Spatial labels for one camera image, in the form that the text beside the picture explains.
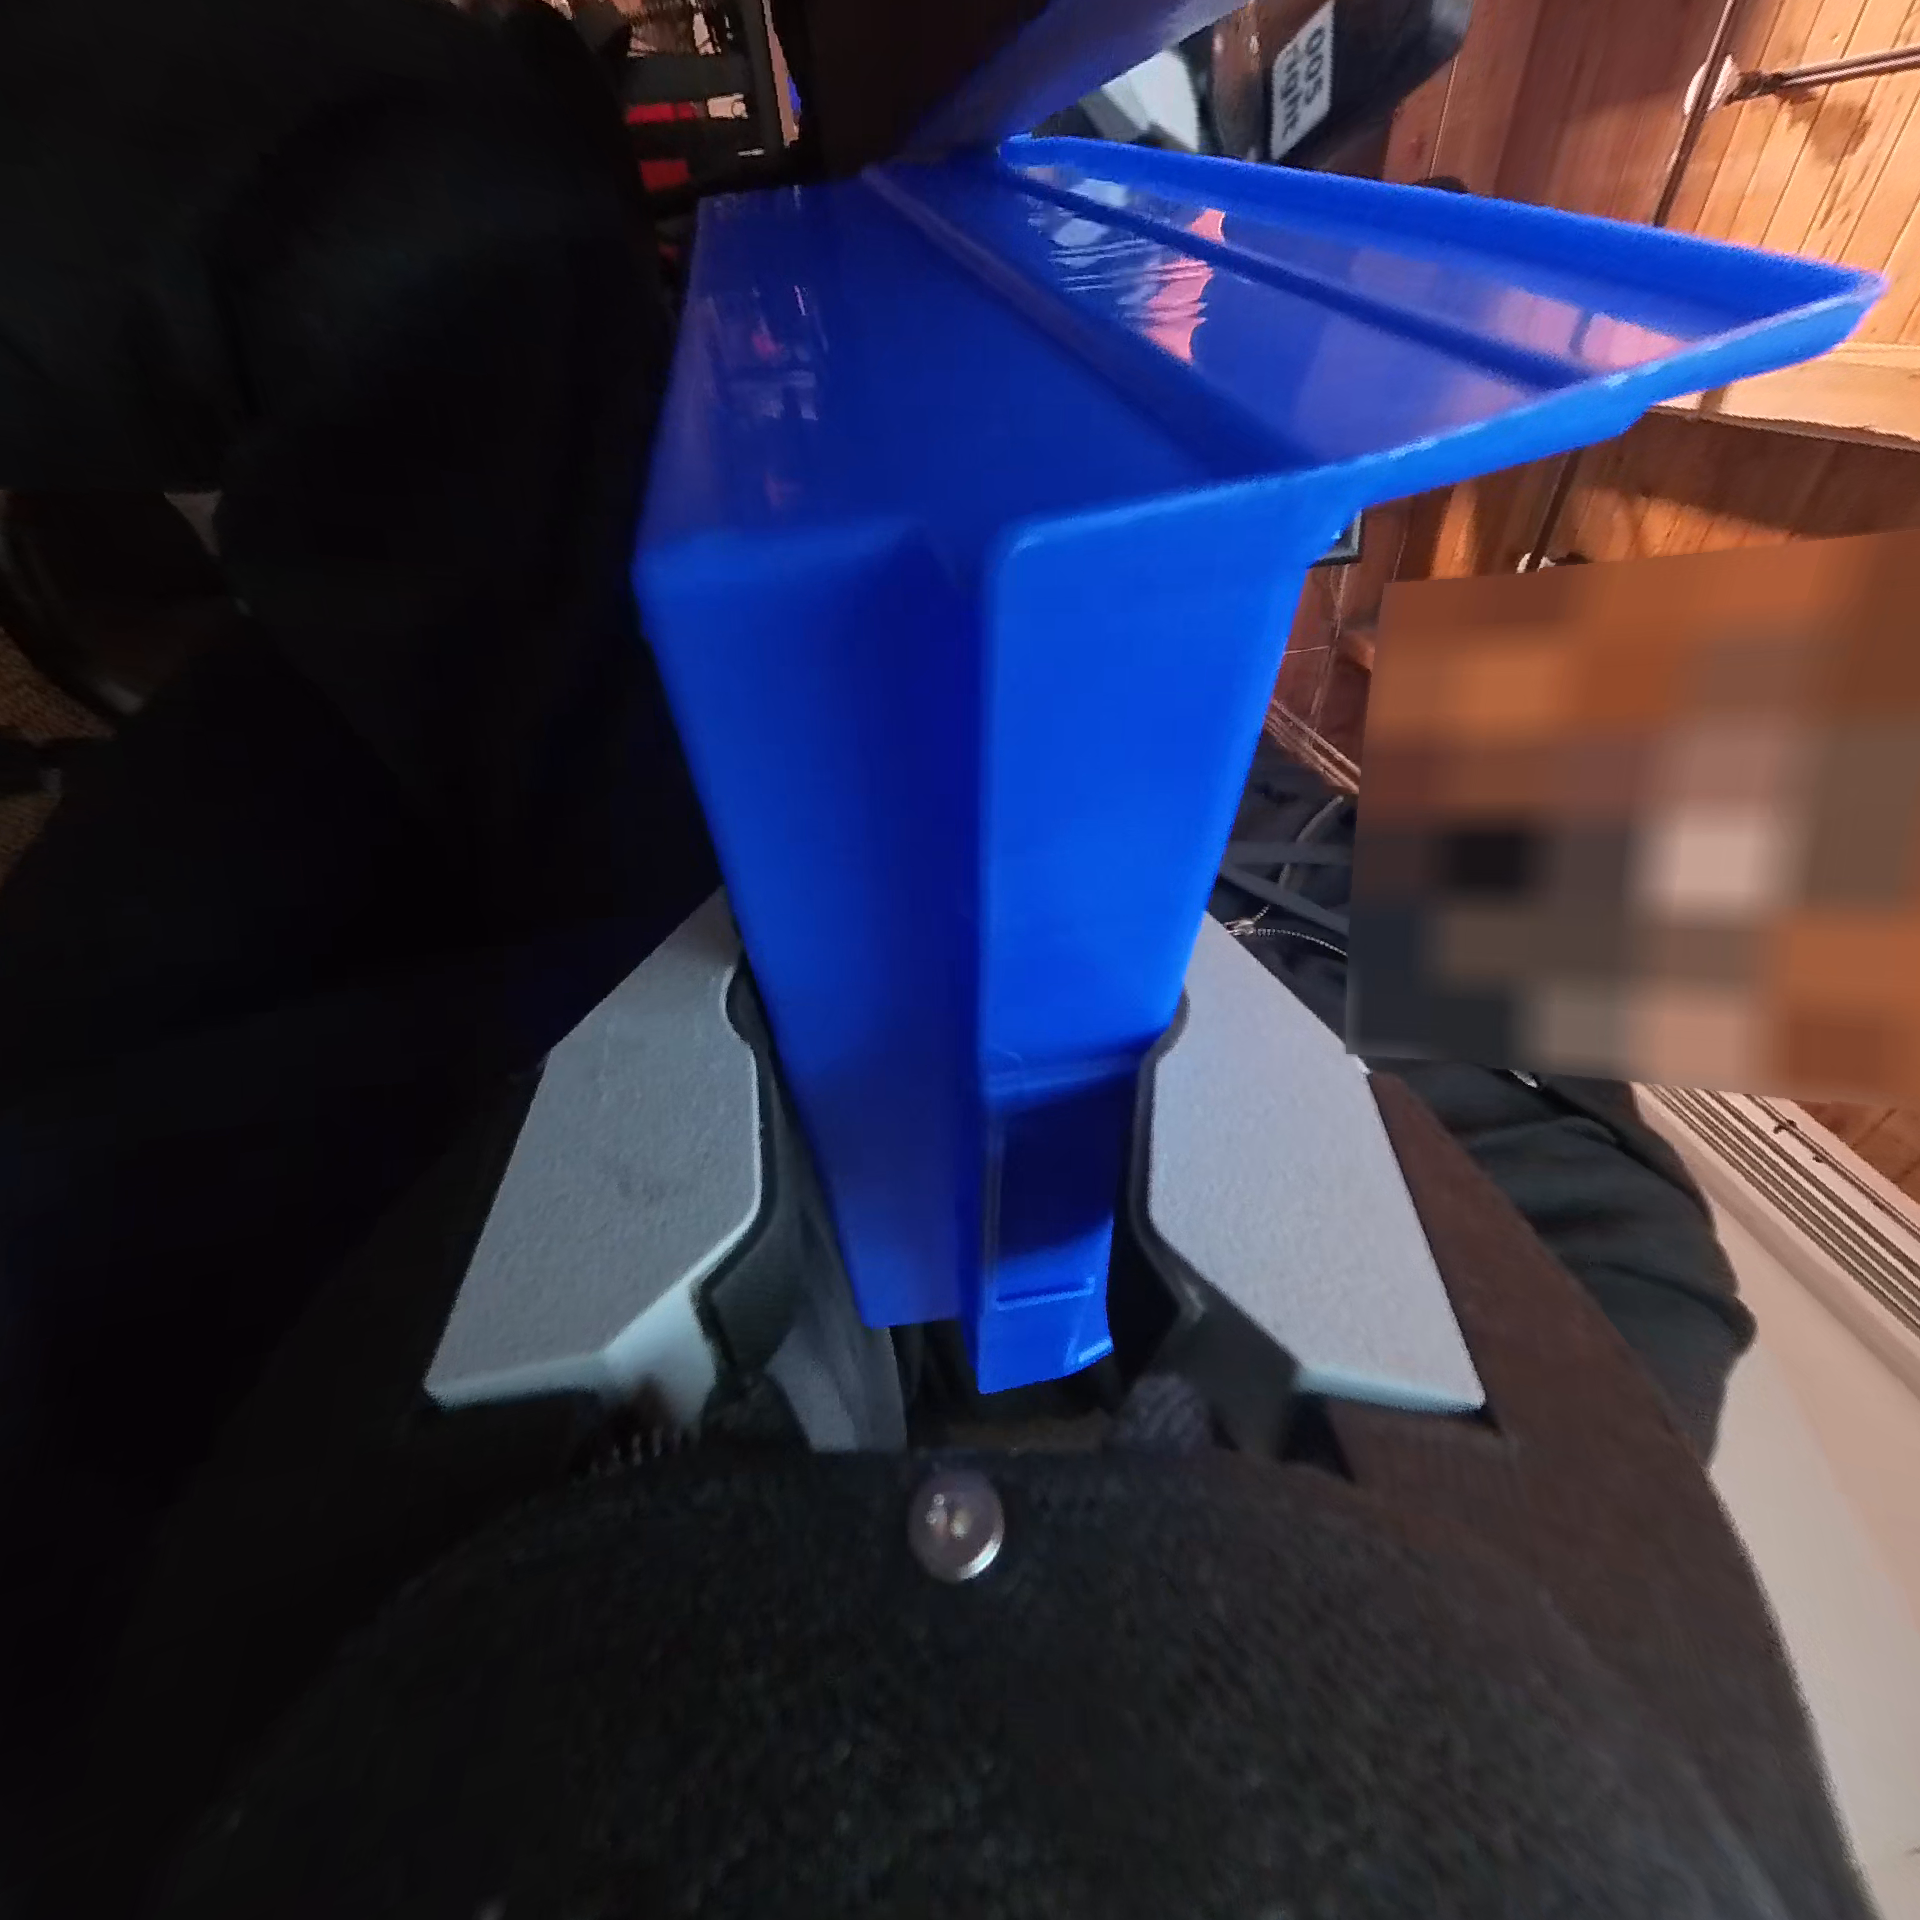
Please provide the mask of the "blue plastic bin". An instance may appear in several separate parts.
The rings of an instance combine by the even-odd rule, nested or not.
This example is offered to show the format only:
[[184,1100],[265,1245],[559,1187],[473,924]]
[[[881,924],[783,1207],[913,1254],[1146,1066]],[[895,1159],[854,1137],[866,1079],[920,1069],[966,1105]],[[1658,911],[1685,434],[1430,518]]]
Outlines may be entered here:
[[1856,262],[1041,135],[1232,5],[816,5],[821,174],[707,199],[633,548],[867,1327],[1113,1351],[1168,1034],[1354,518],[1847,342]]

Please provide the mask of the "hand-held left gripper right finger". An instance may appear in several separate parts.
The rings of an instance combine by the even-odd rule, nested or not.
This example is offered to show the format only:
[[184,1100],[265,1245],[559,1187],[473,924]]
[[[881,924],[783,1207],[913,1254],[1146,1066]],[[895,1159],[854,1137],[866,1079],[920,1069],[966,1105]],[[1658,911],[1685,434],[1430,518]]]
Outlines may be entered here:
[[1250,1457],[1307,1449],[1329,1405],[1485,1410],[1369,1071],[1214,918],[1138,1076],[1113,1351]]

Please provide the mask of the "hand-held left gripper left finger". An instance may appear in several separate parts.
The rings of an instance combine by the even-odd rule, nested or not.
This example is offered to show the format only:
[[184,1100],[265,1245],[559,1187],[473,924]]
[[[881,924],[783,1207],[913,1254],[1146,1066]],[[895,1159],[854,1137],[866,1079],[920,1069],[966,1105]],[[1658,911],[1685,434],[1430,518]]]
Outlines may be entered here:
[[557,1045],[424,1370],[446,1410],[583,1396],[658,1435],[767,1378],[817,1452],[897,1452],[725,894]]

